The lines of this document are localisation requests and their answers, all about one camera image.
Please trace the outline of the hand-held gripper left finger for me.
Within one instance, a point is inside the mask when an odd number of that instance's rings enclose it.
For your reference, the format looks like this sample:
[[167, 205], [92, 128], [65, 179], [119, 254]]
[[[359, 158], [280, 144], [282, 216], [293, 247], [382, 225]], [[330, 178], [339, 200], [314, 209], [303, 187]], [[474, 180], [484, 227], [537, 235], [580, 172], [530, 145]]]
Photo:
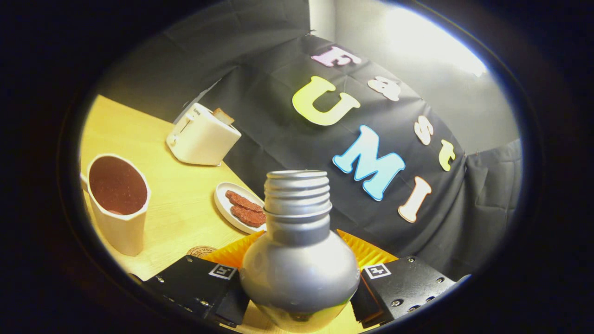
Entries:
[[247, 249], [264, 234], [253, 233], [204, 258], [184, 255], [141, 285], [195, 319], [235, 328], [242, 325], [250, 303], [239, 267]]

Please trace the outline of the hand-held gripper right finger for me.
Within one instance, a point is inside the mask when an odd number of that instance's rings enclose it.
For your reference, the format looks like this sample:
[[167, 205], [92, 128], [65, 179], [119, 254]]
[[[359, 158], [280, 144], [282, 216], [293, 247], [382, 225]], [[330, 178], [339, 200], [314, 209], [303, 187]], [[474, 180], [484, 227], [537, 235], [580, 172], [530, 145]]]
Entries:
[[354, 252], [360, 268], [361, 280], [351, 305], [363, 328], [407, 319], [416, 309], [450, 295], [471, 277], [454, 281], [418, 256], [397, 258], [350, 233], [337, 233]]

